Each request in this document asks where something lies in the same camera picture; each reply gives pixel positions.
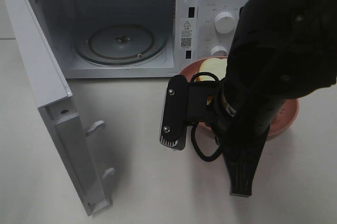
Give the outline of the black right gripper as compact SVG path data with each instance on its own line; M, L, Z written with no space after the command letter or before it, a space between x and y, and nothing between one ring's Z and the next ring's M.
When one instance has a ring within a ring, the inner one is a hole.
M230 195L250 197L254 176L276 115L273 81L253 79L243 83L237 77L225 77L214 100L217 122L211 128L219 141L213 153L223 153L230 178Z

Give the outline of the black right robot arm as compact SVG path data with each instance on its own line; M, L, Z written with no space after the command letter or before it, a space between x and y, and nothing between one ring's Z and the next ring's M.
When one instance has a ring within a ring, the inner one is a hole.
M336 0L249 0L214 100L230 194L249 197L271 122L290 99L336 84Z

